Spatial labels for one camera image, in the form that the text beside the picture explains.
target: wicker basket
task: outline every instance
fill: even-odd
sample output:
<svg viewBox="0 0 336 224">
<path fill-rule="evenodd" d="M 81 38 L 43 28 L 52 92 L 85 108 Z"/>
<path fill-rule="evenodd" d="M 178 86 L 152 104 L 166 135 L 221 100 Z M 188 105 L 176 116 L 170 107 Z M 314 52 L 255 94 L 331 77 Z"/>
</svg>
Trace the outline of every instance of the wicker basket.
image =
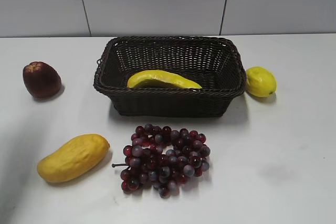
<svg viewBox="0 0 336 224">
<path fill-rule="evenodd" d="M 119 37 L 108 42 L 97 63 L 93 86 L 121 115 L 222 116 L 245 90 L 240 55 L 224 38 Z M 180 74 L 203 88 L 127 88 L 133 74 L 149 69 Z"/>
</svg>

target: tile grout line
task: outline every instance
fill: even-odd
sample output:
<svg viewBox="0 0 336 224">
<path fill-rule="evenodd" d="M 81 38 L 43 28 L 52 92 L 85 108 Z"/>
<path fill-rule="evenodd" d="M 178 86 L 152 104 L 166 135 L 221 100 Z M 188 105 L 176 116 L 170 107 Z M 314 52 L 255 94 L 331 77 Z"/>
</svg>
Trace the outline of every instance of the tile grout line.
<svg viewBox="0 0 336 224">
<path fill-rule="evenodd" d="M 83 8 L 84 8 L 84 13 L 85 13 L 85 18 L 86 18 L 86 23 L 88 24 L 89 34 L 90 34 L 90 37 L 92 37 L 91 29 L 90 29 L 90 25 L 89 25 L 88 14 L 87 14 L 87 12 L 86 12 L 86 8 L 85 8 L 84 0 L 82 0 L 82 4 L 83 4 Z"/>
<path fill-rule="evenodd" d="M 221 24 L 221 25 L 220 25 L 221 27 L 220 27 L 220 29 L 219 29 L 219 35 L 222 34 L 223 22 L 224 22 L 225 10 L 226 10 L 226 4 L 227 4 L 227 0 L 225 0 L 225 2 L 224 2 L 223 15 L 222 15 L 222 22 L 220 23 L 220 24 Z"/>
</svg>

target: apple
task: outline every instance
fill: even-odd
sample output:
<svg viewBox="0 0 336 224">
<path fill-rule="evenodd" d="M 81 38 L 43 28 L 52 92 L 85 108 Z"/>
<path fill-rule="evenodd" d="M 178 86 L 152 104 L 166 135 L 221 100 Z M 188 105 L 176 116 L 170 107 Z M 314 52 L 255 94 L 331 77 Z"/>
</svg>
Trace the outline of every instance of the apple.
<svg viewBox="0 0 336 224">
<path fill-rule="evenodd" d="M 42 61 L 34 61 L 23 68 L 23 81 L 34 98 L 52 97 L 61 88 L 56 70 Z"/>
</svg>

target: yellow lemon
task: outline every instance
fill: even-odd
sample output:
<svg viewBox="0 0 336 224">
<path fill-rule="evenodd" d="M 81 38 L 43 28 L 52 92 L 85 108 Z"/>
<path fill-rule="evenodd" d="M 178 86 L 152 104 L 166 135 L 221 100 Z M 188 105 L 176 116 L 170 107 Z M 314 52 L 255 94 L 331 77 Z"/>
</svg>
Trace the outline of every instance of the yellow lemon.
<svg viewBox="0 0 336 224">
<path fill-rule="evenodd" d="M 247 91 L 256 97 L 269 97 L 277 90 L 277 80 L 265 68 L 253 67 L 246 71 Z"/>
<path fill-rule="evenodd" d="M 144 70 L 130 77 L 127 83 L 128 88 L 181 88 L 181 89 L 201 89 L 196 82 L 188 80 L 175 73 L 163 70 Z"/>
</svg>

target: mango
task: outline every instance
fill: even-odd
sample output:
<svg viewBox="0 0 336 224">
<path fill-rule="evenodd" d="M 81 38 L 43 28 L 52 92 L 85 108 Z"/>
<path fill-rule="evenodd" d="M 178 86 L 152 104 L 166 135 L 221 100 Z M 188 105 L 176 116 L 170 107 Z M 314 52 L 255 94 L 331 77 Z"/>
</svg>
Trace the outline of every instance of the mango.
<svg viewBox="0 0 336 224">
<path fill-rule="evenodd" d="M 109 148 L 101 135 L 77 136 L 38 162 L 37 173 L 50 183 L 70 181 L 95 167 Z"/>
</svg>

